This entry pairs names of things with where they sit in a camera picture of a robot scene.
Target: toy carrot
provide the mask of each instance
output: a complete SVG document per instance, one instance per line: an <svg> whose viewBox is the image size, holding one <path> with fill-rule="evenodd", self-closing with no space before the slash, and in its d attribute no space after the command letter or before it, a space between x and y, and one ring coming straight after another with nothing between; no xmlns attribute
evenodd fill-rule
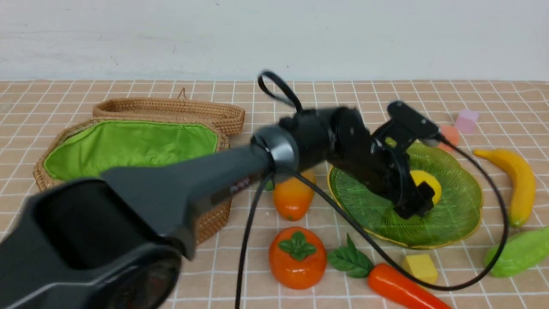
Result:
<svg viewBox="0 0 549 309"><path fill-rule="evenodd" d="M352 278L368 278L369 287L380 296L410 309L451 309L415 282L404 277L388 264L374 266L358 251L347 234L347 247L328 254L328 262Z"/></svg>
<svg viewBox="0 0 549 309"><path fill-rule="evenodd" d="M370 271L368 285L380 296L401 304L406 308L450 308L446 303L415 282L404 277L404 275L388 264L378 264Z"/></svg>

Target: toy fruit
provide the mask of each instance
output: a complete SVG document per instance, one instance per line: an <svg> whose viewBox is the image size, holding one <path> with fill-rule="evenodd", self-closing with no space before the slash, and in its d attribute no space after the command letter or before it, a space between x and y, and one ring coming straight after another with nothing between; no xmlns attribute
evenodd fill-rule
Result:
<svg viewBox="0 0 549 309"><path fill-rule="evenodd" d="M509 175L513 184L509 220L511 226L521 227L532 213L536 196L536 179L532 168L522 156L506 149L477 149L473 154L490 161Z"/></svg>
<svg viewBox="0 0 549 309"><path fill-rule="evenodd" d="M442 196L442 186L435 176L425 172L424 170L411 170L410 175L412 176L416 186L425 181L433 189L433 191L435 191L435 195L433 196L433 204L436 205Z"/></svg>
<svg viewBox="0 0 549 309"><path fill-rule="evenodd" d="M309 169L301 174L316 184L315 172ZM299 179L292 177L274 186L274 207L283 218L290 221L301 219L309 210L315 192Z"/></svg>
<svg viewBox="0 0 549 309"><path fill-rule="evenodd" d="M326 249L320 239L302 227L282 230L269 247L271 273L291 289L308 289L326 271Z"/></svg>

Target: black cable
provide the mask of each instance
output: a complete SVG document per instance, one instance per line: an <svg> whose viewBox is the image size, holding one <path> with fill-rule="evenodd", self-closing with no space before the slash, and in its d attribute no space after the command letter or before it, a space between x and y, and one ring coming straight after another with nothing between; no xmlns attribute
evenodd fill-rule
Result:
<svg viewBox="0 0 549 309"><path fill-rule="evenodd" d="M501 213L503 215L503 236L501 238L501 242L500 242L500 245L496 251L496 254L494 255L494 257L492 258L492 260L490 261L490 263L488 263L488 265L484 268L484 270L482 272L480 272L476 277L474 277L473 279L465 282L465 283L462 283L462 284L457 284L457 285L452 285L452 286L441 286L441 285L434 285L434 284L430 284L430 283L427 283L427 282L424 282L424 281L421 281L419 279L417 279L416 277L412 276L411 274L409 274L407 271L405 271L402 267L400 267L395 261L393 261L393 259L391 257L389 257L389 255L387 255L387 253L385 253L385 251L383 251L383 249L381 249L381 247L379 247L379 245L364 231L364 229L358 224L357 221L355 221L354 219L352 219L341 207L339 207L322 189L320 189L318 186L316 186L315 184L313 184L312 182L308 181L306 178L304 178L303 176L301 176L299 173L293 171L293 170L290 170L290 169L286 169L284 170L284 172L292 175L293 177L296 177L297 179L299 179L301 182L303 182L304 184L306 184L307 186L309 186L311 189L313 189L316 193L318 193L323 199L326 200L326 202L328 202L330 204L330 206L332 206L336 212L339 213L340 216L342 216L349 224L351 224L351 226L362 236L364 237L364 239L366 239L366 241L368 241L368 243L370 245L372 245L372 247L379 253L379 255L381 255L381 257L387 261L387 263L389 265L391 265L392 267L394 267L397 271L399 271L400 273L402 273L406 278L412 280L413 282L419 284L419 285L422 285L422 286L425 286L426 288L430 288L430 289L433 289L433 290L439 290L439 291L456 291L456 290L461 290L461 289L465 289L475 283L477 283L478 281L480 281L483 277L485 277L491 270L492 268L494 267L495 263L497 262L497 260L499 259L500 255L501 255L501 252L503 251L503 248L505 247L505 243L507 242L507 236L508 236L508 233L509 233L509 223L508 223L508 218L507 218L507 212L505 210L505 202L503 201L503 197L501 196L501 193L500 191L497 189L494 181L492 180L492 178L486 173L486 171L471 157L469 156L468 154L466 154L465 152L463 152L462 150L460 150L459 148L457 148L455 145L453 145L452 143L450 143L447 139L445 139L444 137L440 137L440 140L442 143L448 145L449 147L451 147L452 149L454 149L455 151L457 151L459 154L461 154L462 156L466 157L466 159L468 159L471 163L473 163L475 165L475 167L477 169L479 169L479 171L482 173L482 175L484 176L484 178L486 178L486 180L488 181L488 183L490 184L490 186L492 187L492 189L494 190L494 193L496 194L497 196L497 200L500 204L500 208L501 208Z"/></svg>
<svg viewBox="0 0 549 309"><path fill-rule="evenodd" d="M250 206L250 214L248 215L248 221L246 222L246 228L244 230L244 237L242 239L242 249L240 249L240 261L238 263L238 278L237 278L237 294L234 298L234 307L240 309L240 297L242 296L242 276L244 274L244 262L246 261L246 250L248 248L248 239L250 238L251 224L254 221L255 210L261 194L265 190L267 183L273 177L273 173L267 174L261 181L259 188L257 189L254 199Z"/></svg>
<svg viewBox="0 0 549 309"><path fill-rule="evenodd" d="M269 91L267 89L267 87L265 86L265 83L263 82L263 76L266 76L268 78L270 78L281 90L282 92L287 96L287 98L284 98L284 97L281 97L281 96L277 96L275 94L273 94L271 91ZM260 89L263 90L263 92L267 95L269 95L270 97L278 100L278 101L281 101L289 106L293 106L296 108L296 110L299 112L302 110L302 107L301 107L301 102L299 101L299 99L297 98L297 96L295 95L295 93L291 90L291 88L280 78L278 77L275 73L273 72L270 72L270 71L263 71L260 76L258 77L257 79L257 83L259 84L259 87ZM426 288L430 288L430 289L433 289L433 290L439 290L439 291L456 291L456 290L461 290L461 289L464 289L464 288L467 288L475 283L477 283L478 281L480 281L483 277L485 277L491 270L492 268L494 267L494 265L496 264L497 260L500 258L501 256L501 253L503 252L503 249L505 247L505 244L507 242L507 237L508 237L508 234L509 234L509 221L508 221L508 217L507 217L507 212L505 210L505 202L503 201L503 197L501 196L501 193L500 191L498 190L498 188L496 187L496 184L494 183L494 181L492 180L492 178L488 175L488 173L480 166L480 164L478 164L474 159L473 157L471 157L470 155L466 154L465 152L463 152L461 149L457 148L457 146L453 145L452 143L450 143L448 141L448 139L446 139L442 134L440 134L439 136L436 137L437 140L439 140L440 142L446 144L448 147L452 148L454 151L456 151L457 153L459 153L460 155L462 155L463 157L465 157L469 162L471 162L481 173L482 175L484 176L484 178L488 181L488 183L490 184L490 186L492 187L492 189L494 190L494 193L496 194L496 197L497 197L497 200L498 200L498 203L500 205L500 209L501 209L501 213L502 213L502 218L503 218L503 233L502 233L502 237L501 237L501 242L498 246L498 249L496 251L496 254L494 255L494 257L492 258L492 260L490 261L490 263L488 263L488 265L483 269L483 271L481 271L476 277L474 277L473 279L467 281L467 282L464 282L462 284L457 284L457 285L452 285L452 286L440 286L440 285L434 285L434 284L430 284L430 283L427 283L427 282L424 282L424 281L421 281L419 279L417 279L416 277L412 276L411 274L409 274L407 271L405 271L402 267L400 267L395 261L393 261L393 259L391 257L389 257L389 255L387 255L387 253L385 253L385 251L383 251L383 249L381 249L381 247L379 247L379 245L370 237L370 235L368 235L364 229L358 224L357 221L355 221L354 219L352 219L342 208L340 208L333 200L332 198L330 198L322 189L320 189L317 185L313 184L312 182L310 182L309 180L307 180L306 178L304 178L301 174L299 174L298 172L294 171L294 170L291 170L291 169L283 169L279 172L281 173L287 173L287 174L290 174L292 175L293 177L296 177L297 179L299 179L301 182L303 182L304 184L306 184L307 186L309 186L313 191L315 191L316 193L318 193L323 199L326 200L326 202L328 202L330 204L330 206L332 206L332 208L335 209L335 211L337 213L339 213L340 216L342 216L364 239L366 239L366 241L368 241L368 243L370 243L370 245L372 245L372 247L379 253L379 255L381 255L381 257L387 261L387 263L389 265L391 265L392 267L394 267L397 271L399 271L400 273L402 273L402 275L404 275L406 278L408 278L409 280L412 280L413 282L419 284L419 285L422 285L422 286L425 286ZM250 209L250 214L248 216L248 222L246 224L246 229L244 231L244 239L242 241L242 250L240 252L240 263L239 263L239 268L238 268L238 280L237 280L237 294L236 294L236 301L235 301L235 308L236 309L239 309L240 308L240 296L241 296L241 290L242 290L242 276L243 276L243 272L244 272L244 261L245 261L245 254L246 254L246 249L247 249L247 246L248 246L248 238L249 238L249 235L250 235L250 231L251 231L251 224L254 220L254 215L255 215L255 209L257 207L257 203L259 201L259 197L261 196L263 190L265 189L265 186L267 185L267 182L269 180L272 179L272 176L273 176L273 173L270 173L268 176L266 176L263 181L261 182L261 185L259 186L255 196L254 196L254 200L251 204L251 209Z"/></svg>

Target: persimmon leaf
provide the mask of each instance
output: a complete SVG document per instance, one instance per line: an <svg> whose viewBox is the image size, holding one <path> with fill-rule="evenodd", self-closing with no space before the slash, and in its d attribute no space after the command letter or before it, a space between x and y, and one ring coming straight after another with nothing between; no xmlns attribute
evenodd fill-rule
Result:
<svg viewBox="0 0 549 309"><path fill-rule="evenodd" d="M304 243L306 243L305 240L305 234L301 231L297 231L292 235L292 243L296 248L301 247Z"/></svg>
<svg viewBox="0 0 549 309"><path fill-rule="evenodd" d="M299 252L303 252L306 256L309 256L316 253L316 247L313 244L306 242L299 248Z"/></svg>
<svg viewBox="0 0 549 309"><path fill-rule="evenodd" d="M290 256L298 262L303 261L307 257L307 255L303 252L292 252L290 253Z"/></svg>
<svg viewBox="0 0 549 309"><path fill-rule="evenodd" d="M278 247L280 248L280 250L282 250L286 253L291 253L291 252L294 251L294 245L292 244L292 242L290 240L283 240L283 241L279 242Z"/></svg>

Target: black strap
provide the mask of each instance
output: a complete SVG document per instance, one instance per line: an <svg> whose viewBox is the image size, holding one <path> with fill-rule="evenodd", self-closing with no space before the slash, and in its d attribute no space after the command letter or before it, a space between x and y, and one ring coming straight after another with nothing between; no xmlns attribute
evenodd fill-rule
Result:
<svg viewBox="0 0 549 309"><path fill-rule="evenodd" d="M265 86L265 83L263 82L263 76L272 80L272 82L274 82L274 84L277 85L280 88L280 90L282 90L282 92L286 95L286 98L277 96L274 93L272 93L269 89L267 89L267 87ZM280 101L286 105L289 105L291 107L294 107L298 112L303 110L303 107L301 106L301 102L299 101L295 93L292 91L290 86L288 86L288 84L275 73L268 70L261 72L261 74L259 74L259 76L257 77L257 83L259 84L259 88L263 90L263 92L266 95L270 96L271 98L277 101Z"/></svg>

